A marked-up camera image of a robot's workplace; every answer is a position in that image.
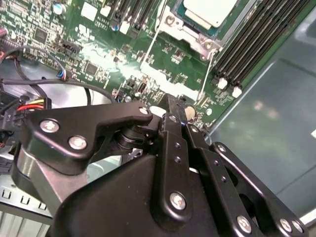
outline silver screw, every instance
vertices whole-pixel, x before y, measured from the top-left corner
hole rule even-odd
[[[226,152],[225,147],[223,147],[222,145],[218,145],[218,148],[221,152]]]
[[[173,22],[174,22],[174,20],[175,20],[175,18],[174,18],[173,16],[167,16],[167,17],[166,17],[166,23],[167,23],[168,25],[172,25]]]
[[[57,132],[59,130],[58,123],[52,120],[44,120],[39,124],[39,126],[44,132],[49,133]]]
[[[297,222],[297,221],[292,221],[293,226],[301,233],[303,233],[303,228],[301,227],[301,225]]]
[[[170,202],[174,206],[174,208],[178,210],[184,210],[186,208],[186,201],[184,197],[179,193],[172,193],[170,195]]]
[[[251,233],[251,225],[249,221],[244,216],[238,216],[237,222],[239,224],[239,227],[246,233]]]
[[[207,50],[210,50],[212,48],[212,43],[211,42],[206,42],[204,44],[204,47],[207,49]]]
[[[287,232],[292,232],[292,228],[290,226],[290,224],[288,223],[287,220],[285,219],[281,219],[280,220],[281,225],[283,226],[283,228],[287,231]]]
[[[149,114],[149,113],[148,113],[148,110],[147,110],[145,107],[140,107],[140,108],[139,108],[139,111],[140,111],[142,114],[145,114],[145,115]]]
[[[170,115],[169,118],[170,118],[171,121],[177,122],[177,118],[175,116]]]
[[[192,129],[193,132],[198,132],[198,130],[197,130],[196,127],[193,127],[193,126],[192,126],[191,129]]]
[[[87,142],[82,137],[73,136],[69,139],[69,145],[75,150],[83,150],[87,147]]]

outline motherboard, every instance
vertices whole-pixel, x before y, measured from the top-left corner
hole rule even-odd
[[[182,98],[209,128],[314,8],[314,0],[0,0],[0,45],[47,50],[118,103]],[[28,60],[57,68],[46,55]]]

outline red wire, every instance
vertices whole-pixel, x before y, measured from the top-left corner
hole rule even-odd
[[[28,109],[44,109],[43,105],[23,105],[17,109],[17,111],[28,110]]]

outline black cable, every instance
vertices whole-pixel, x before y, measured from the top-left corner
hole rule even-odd
[[[85,94],[87,95],[87,105],[91,105],[91,94],[90,94],[90,91],[87,88],[85,88],[84,91],[85,91]]]
[[[23,80],[30,80],[30,79],[24,74],[24,72],[22,71],[20,61],[18,61],[17,59],[14,59],[14,66],[15,66],[15,69],[16,69],[17,73],[20,75],[20,77],[21,77]],[[38,85],[31,85],[31,88],[33,88],[33,90],[36,91],[36,93],[37,93],[42,99],[47,98],[47,94],[45,93],[45,91],[43,91],[43,89],[40,88]]]
[[[10,49],[8,51],[6,51],[4,53],[4,55],[2,57],[0,57],[0,64],[4,61],[4,59],[9,56],[10,54],[16,52],[16,51],[19,51],[21,49],[35,49],[35,50],[38,50],[38,51],[41,51],[42,53],[45,53],[51,60],[53,60],[63,71],[66,71],[64,66],[54,57],[52,56],[47,50],[45,49],[42,49],[42,48],[38,48],[38,47],[34,47],[34,46],[30,46],[30,45],[24,45],[24,46],[19,46],[19,47],[16,47],[16,48],[13,48],[13,49]]]
[[[68,85],[75,85],[80,86],[86,89],[94,90],[96,92],[99,92],[100,94],[107,97],[112,103],[116,103],[115,99],[113,98],[112,94],[107,92],[104,89],[101,89],[94,85],[89,85],[85,83],[81,83],[78,81],[62,81],[58,79],[47,79],[47,80],[10,80],[10,79],[2,79],[0,81],[1,83],[5,85],[43,85],[43,84],[68,84]]]
[[[6,106],[4,106],[2,109],[0,109],[0,115],[2,115],[5,111],[10,109],[12,106],[20,103],[20,98],[16,98],[15,100],[12,100],[10,103],[8,103]]]

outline yellow wire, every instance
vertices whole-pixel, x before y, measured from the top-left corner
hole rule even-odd
[[[35,100],[35,101],[32,101],[30,103],[28,103],[28,105],[33,105],[33,104],[40,104],[40,103],[44,103],[44,100]]]

